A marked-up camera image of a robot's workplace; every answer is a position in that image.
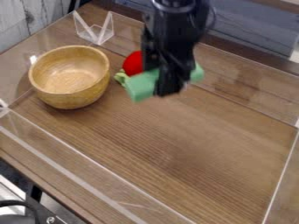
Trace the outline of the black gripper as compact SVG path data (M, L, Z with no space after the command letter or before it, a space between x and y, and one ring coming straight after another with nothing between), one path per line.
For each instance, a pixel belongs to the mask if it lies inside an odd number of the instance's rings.
M150 0L150 5L141 35L142 69L158 67L153 94L165 97L180 93L190 80L192 51L213 26L208 23L213 8L208 0Z

